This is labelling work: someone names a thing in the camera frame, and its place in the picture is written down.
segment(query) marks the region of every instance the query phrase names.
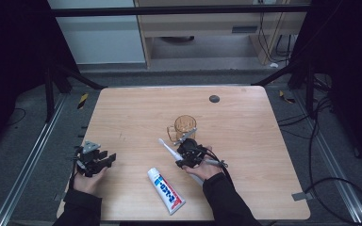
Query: black pole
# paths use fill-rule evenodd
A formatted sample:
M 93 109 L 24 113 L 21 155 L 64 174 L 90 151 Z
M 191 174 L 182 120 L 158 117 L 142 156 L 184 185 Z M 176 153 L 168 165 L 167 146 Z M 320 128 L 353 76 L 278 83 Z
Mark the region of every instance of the black pole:
M 209 13 L 260 13 L 260 12 L 307 12 L 323 6 L 310 4 L 294 5 L 226 5 L 226 6 L 183 6 L 143 8 L 64 8 L 51 10 L 26 10 L 27 15 L 51 17 L 127 16 L 164 14 L 209 14 Z

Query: white tube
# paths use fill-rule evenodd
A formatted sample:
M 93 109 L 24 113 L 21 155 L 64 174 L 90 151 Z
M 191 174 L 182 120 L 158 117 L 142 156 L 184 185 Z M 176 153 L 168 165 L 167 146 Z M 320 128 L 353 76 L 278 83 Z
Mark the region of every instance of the white tube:
M 149 169 L 148 177 L 154 185 L 161 200 L 163 200 L 164 204 L 166 204 L 170 215 L 175 213 L 175 211 L 185 204 L 185 200 L 175 192 L 175 190 L 160 175 L 156 168 Z
M 163 139 L 159 138 L 158 139 L 158 143 L 159 144 L 162 144 L 166 149 L 167 151 L 169 151 L 169 153 L 174 157 L 175 161 L 179 161 L 179 160 L 183 160 L 183 158 L 181 157 L 181 155 L 179 155 L 178 153 L 176 153 L 171 147 L 169 147 Z M 198 176 L 196 175 L 193 175 L 193 174 L 190 174 L 190 177 L 193 178 L 193 180 L 195 180 L 199 186 L 202 186 L 204 184 L 204 181 L 202 181 L 201 178 L 199 178 Z

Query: glass cup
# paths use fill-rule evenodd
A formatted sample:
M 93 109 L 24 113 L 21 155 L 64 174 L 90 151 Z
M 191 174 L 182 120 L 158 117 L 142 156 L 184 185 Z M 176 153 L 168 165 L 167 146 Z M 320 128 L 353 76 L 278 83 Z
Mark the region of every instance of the glass cup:
M 195 127 L 196 120 L 192 116 L 183 115 L 175 120 L 174 125 L 167 127 L 167 134 L 172 142 L 176 142 Z M 195 133 L 192 133 L 189 138 L 195 139 Z

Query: wooden table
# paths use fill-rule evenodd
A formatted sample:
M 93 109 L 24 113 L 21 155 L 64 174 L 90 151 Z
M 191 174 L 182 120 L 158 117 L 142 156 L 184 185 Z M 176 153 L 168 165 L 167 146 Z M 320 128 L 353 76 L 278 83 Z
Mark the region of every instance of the wooden table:
M 211 95 L 220 101 L 211 103 Z M 216 86 L 102 90 L 85 135 L 101 144 L 101 151 L 117 153 L 99 186 L 102 220 L 213 219 L 202 188 L 157 142 L 163 138 L 172 146 L 167 127 L 181 115 L 195 118 L 197 142 L 212 146 L 225 160 L 237 192 L 257 219 L 309 218 L 306 201 L 291 197 L 302 189 L 266 91 Z M 187 201 L 172 216 L 148 179 L 153 167 Z

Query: toothpaste tube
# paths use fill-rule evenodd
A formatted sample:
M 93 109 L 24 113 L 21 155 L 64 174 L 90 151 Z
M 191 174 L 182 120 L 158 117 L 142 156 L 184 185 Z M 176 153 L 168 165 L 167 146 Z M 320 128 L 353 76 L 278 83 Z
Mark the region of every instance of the toothpaste tube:
M 170 215 L 185 204 L 185 200 L 174 191 L 156 168 L 151 168 L 148 171 L 148 176 L 161 200 L 166 204 Z

